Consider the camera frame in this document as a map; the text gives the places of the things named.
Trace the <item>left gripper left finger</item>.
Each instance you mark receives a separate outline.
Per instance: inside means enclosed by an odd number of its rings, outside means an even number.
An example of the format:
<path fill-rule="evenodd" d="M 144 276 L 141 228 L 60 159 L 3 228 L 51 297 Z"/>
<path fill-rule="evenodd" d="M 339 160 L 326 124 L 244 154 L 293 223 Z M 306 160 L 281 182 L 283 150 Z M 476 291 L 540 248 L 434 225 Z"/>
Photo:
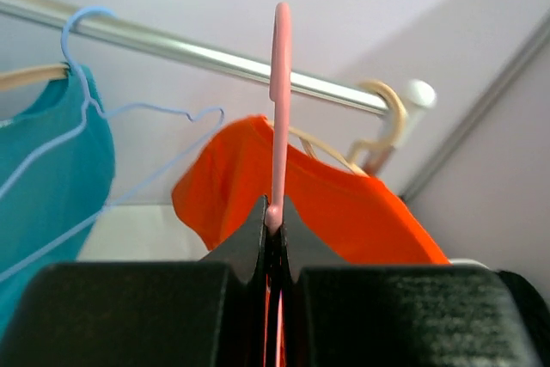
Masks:
<path fill-rule="evenodd" d="M 262 365 L 266 206 L 202 260 L 44 268 L 5 331 L 2 365 Z"/>

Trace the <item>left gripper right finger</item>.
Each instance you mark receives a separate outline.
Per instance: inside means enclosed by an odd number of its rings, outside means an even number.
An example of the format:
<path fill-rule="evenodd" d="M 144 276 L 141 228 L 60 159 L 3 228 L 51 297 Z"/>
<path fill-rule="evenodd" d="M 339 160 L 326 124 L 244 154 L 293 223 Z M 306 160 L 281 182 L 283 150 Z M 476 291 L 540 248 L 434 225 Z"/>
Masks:
<path fill-rule="evenodd" d="M 538 366 L 509 290 L 479 266 L 354 266 L 284 203 L 289 366 Z"/>

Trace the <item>pink wire hanger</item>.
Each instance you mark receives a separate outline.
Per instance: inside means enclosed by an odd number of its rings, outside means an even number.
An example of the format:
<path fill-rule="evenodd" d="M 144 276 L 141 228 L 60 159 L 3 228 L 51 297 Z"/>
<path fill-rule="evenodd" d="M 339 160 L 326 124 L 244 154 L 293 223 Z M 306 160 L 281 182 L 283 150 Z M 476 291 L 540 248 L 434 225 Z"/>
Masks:
<path fill-rule="evenodd" d="M 265 225 L 268 230 L 268 288 L 265 366 L 282 364 L 283 298 L 281 228 L 284 223 L 284 186 L 290 124 L 290 72 L 292 32 L 290 7 L 279 3 L 275 10 L 269 96 L 274 103 L 272 140 L 272 190 Z"/>

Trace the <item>light blue wire hanger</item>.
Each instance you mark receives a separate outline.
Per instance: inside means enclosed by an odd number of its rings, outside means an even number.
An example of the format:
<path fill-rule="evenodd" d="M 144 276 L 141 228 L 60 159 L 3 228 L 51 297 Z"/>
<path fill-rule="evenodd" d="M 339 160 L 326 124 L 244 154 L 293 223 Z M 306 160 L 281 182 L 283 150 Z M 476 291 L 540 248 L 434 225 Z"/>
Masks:
<path fill-rule="evenodd" d="M 65 144 L 82 135 L 85 128 L 88 126 L 88 111 L 91 107 L 94 109 L 95 113 L 97 113 L 97 115 L 104 120 L 113 119 L 121 115 L 122 113 L 127 113 L 134 109 L 145 109 L 145 110 L 152 110 L 154 112 L 159 112 L 159 113 L 169 113 L 169 114 L 174 114 L 178 116 L 182 115 L 186 117 L 187 120 L 194 123 L 194 122 L 200 121 L 202 118 L 204 118 L 205 115 L 209 113 L 218 112 L 219 118 L 215 127 L 217 129 L 221 127 L 225 117 L 225 113 L 222 107 L 207 107 L 206 109 L 202 110 L 198 114 L 191 115 L 190 113 L 180 109 L 175 109 L 170 107 L 160 107 L 160 106 L 152 105 L 142 101 L 135 101 L 130 104 L 124 105 L 122 107 L 118 107 L 106 113 L 102 109 L 102 106 L 99 104 L 99 102 L 95 98 L 93 98 L 92 95 L 90 94 L 89 83 L 84 74 L 83 68 L 71 56 L 69 47 L 68 47 L 68 38 L 69 38 L 70 31 L 76 28 L 80 20 L 89 18 L 90 16 L 93 16 L 93 15 L 106 15 L 108 17 L 113 17 L 114 13 L 110 9 L 98 7 L 98 6 L 89 6 L 89 7 L 81 8 L 65 22 L 65 24 L 61 29 L 61 37 L 60 37 L 61 52 L 63 53 L 65 60 L 69 64 L 69 68 L 71 72 L 73 72 L 76 75 L 82 91 L 80 123 L 75 128 L 53 138 L 52 140 L 42 144 L 41 146 L 39 146 L 38 148 L 30 152 L 30 154 L 26 156 L 26 158 L 21 162 L 21 164 L 14 170 L 14 172 L 9 176 L 9 178 L 1 186 L 2 195 L 5 195 L 5 193 L 7 193 L 8 190 L 10 190 L 12 186 L 22 177 L 23 173 L 28 168 L 30 168 L 30 166 L 34 162 L 36 162 L 38 159 L 40 159 L 43 155 L 45 155 L 47 152 L 51 150 L 56 149 L 62 144 Z M 150 175 L 145 180 L 143 180 L 142 182 L 134 186 L 128 192 L 119 196 L 114 201 L 106 205 L 103 205 L 97 212 L 83 219 L 80 223 L 76 224 L 71 229 L 68 229 L 62 235 L 56 237 L 55 239 L 48 242 L 41 248 L 38 248 L 37 250 L 29 254 L 24 259 L 12 265 L 11 267 L 3 270 L 1 272 L 1 280 L 5 281 L 9 278 L 14 277 L 16 274 L 20 273 L 23 269 L 33 264 L 36 260 L 48 254 L 54 248 L 57 248 L 59 245 L 68 241 L 71 237 L 81 233 L 83 229 L 93 224 L 96 218 L 98 218 L 101 213 L 111 210 L 114 206 L 117 206 L 121 202 L 131 198 L 138 191 L 142 190 L 143 188 L 151 184 L 154 180 L 156 180 L 158 177 L 160 177 L 162 174 L 164 174 L 170 168 L 172 168 L 175 165 L 175 163 L 178 162 L 183 156 L 187 155 L 192 149 L 194 149 L 194 147 L 198 146 L 200 143 L 205 141 L 214 132 L 215 132 L 214 130 L 208 131 L 203 137 L 199 138 L 195 143 L 193 143 L 192 145 L 187 147 L 185 150 L 180 152 L 178 155 L 176 155 L 175 158 L 173 158 L 171 161 L 169 161 L 168 163 L 166 163 L 165 165 L 157 169 L 152 175 Z"/>

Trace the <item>black t shirt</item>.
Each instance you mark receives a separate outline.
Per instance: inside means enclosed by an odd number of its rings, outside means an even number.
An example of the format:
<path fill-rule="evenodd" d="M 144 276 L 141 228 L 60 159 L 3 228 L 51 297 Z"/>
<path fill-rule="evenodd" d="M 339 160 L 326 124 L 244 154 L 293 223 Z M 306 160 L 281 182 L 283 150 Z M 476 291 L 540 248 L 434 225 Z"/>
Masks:
<path fill-rule="evenodd" d="M 498 276 L 510 291 L 525 324 L 535 331 L 548 333 L 549 308 L 539 291 L 515 272 L 498 271 Z"/>

